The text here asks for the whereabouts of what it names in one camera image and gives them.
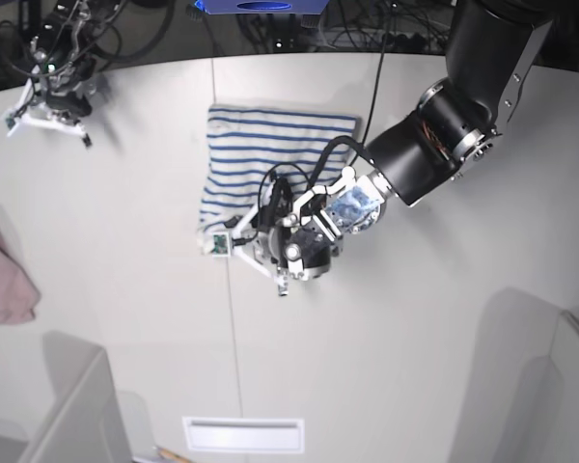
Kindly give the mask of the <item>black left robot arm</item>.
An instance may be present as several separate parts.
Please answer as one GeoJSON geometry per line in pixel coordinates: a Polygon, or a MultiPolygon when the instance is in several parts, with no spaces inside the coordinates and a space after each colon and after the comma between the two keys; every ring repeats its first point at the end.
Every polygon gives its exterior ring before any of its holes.
{"type": "Polygon", "coordinates": [[[258,245],[280,288],[326,273],[348,234],[366,231],[386,204],[407,206],[461,177],[501,140],[552,26],[552,1],[461,1],[446,76],[399,123],[368,143],[332,139],[306,190],[276,179],[258,215],[258,245]]]}

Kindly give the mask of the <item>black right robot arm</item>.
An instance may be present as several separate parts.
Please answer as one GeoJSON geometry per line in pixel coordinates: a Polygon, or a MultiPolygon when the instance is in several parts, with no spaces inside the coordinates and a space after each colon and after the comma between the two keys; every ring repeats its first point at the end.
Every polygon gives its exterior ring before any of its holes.
{"type": "Polygon", "coordinates": [[[92,114],[87,84],[97,60],[92,48],[124,7],[123,1],[59,1],[30,43],[41,77],[41,101],[59,117],[92,114]]]}

